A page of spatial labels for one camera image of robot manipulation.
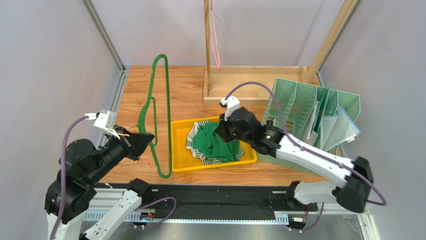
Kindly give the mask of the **green white striped tank top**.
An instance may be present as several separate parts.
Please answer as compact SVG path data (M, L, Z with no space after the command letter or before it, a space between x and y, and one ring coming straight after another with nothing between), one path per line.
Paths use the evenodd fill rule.
M210 120L197 121L186 137L185 148L204 166L237 162L245 155L238 140L225 142L216 133L218 126Z

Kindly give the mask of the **pink wire hanger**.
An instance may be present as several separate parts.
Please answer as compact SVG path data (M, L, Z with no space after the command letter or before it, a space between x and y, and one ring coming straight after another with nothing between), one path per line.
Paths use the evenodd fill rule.
M220 57L220 53L219 53L219 49L218 49L218 35L217 35L217 28L216 28L216 22L215 22L215 14L214 14L214 8L213 8L213 0L210 0L209 3L209 13L210 13L210 18L212 20L212 31L213 33L211 33L210 31L210 41L212 44L212 51L213 51L213 56L214 56L214 60L215 60L215 64L216 64L216 68L218 70L221 69L221 57Z

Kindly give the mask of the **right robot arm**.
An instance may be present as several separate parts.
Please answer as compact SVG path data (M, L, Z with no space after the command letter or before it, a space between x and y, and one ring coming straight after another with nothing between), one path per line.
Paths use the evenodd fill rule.
M224 142L243 141L258 154L293 162L326 178L314 183L293 181L287 193L290 198L304 205L336 202L348 211L364 212L374 187L371 165L366 158L330 154L276 126L262 125L244 107L224 108L216 129Z

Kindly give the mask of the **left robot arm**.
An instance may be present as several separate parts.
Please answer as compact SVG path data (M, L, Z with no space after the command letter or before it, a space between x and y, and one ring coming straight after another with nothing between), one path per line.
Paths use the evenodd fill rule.
M85 138L65 144L59 158L60 170L45 195L48 239L106 240L132 211L148 203L152 186L136 178L93 232L80 232L100 180L125 158L138 161L154 138L151 133L132 133L121 128L119 135L109 136L103 146L96 147Z

